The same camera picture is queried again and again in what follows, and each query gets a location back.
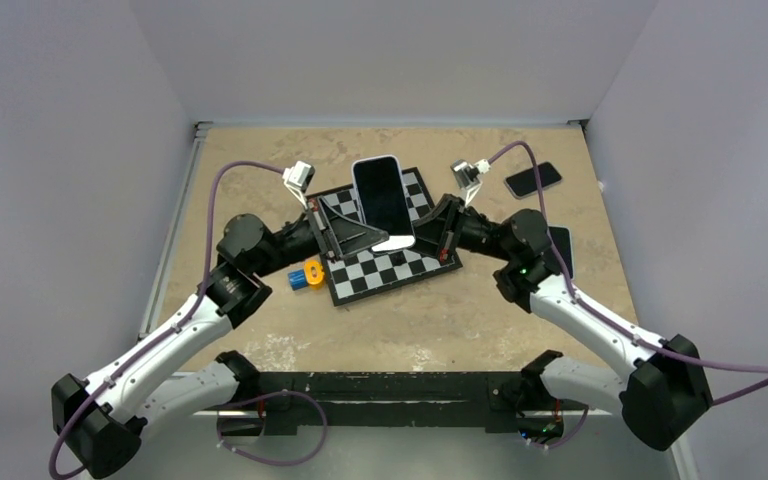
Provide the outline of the black phone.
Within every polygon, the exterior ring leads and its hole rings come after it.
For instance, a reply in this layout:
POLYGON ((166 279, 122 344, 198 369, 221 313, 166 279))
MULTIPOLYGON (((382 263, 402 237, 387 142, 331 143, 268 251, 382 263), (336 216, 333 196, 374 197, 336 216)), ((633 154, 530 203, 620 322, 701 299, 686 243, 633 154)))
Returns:
POLYGON ((528 168, 508 176, 504 179, 504 185, 514 198, 523 199, 537 193, 537 180, 546 189, 560 183, 563 176, 551 162, 542 162, 537 168, 528 168))

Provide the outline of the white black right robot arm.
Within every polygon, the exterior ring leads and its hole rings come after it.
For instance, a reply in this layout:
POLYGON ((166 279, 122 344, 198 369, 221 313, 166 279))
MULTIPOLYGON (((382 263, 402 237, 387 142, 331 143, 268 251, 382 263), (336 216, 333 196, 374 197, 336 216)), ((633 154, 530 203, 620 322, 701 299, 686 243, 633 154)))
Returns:
POLYGON ((606 363, 589 368, 558 353, 529 364, 524 399, 544 407, 570 399, 622 418, 646 446, 668 450, 713 405, 697 346, 682 335, 665 339, 630 323, 567 279, 542 212, 522 209, 501 223, 463 199, 445 195, 413 223, 423 253, 458 249, 497 258, 493 278, 509 303, 573 336, 606 363))

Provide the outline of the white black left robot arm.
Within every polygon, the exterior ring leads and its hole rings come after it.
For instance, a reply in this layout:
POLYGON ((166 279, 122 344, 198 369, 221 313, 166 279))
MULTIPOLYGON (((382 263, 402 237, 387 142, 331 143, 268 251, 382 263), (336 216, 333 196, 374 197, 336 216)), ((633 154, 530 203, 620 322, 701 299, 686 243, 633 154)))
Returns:
POLYGON ((265 303, 272 290, 264 276, 321 253, 354 254, 388 238, 313 199, 277 232, 253 214, 229 220, 220 240, 207 242, 207 265, 196 292, 167 322, 86 378, 66 374, 53 385, 58 438, 50 475, 64 476, 57 469, 63 447, 78 459, 80 472, 104 479, 127 465, 166 421, 225 404, 262 410, 269 400, 287 396, 282 389, 264 392, 257 368, 236 351, 185 378, 172 375, 265 303))

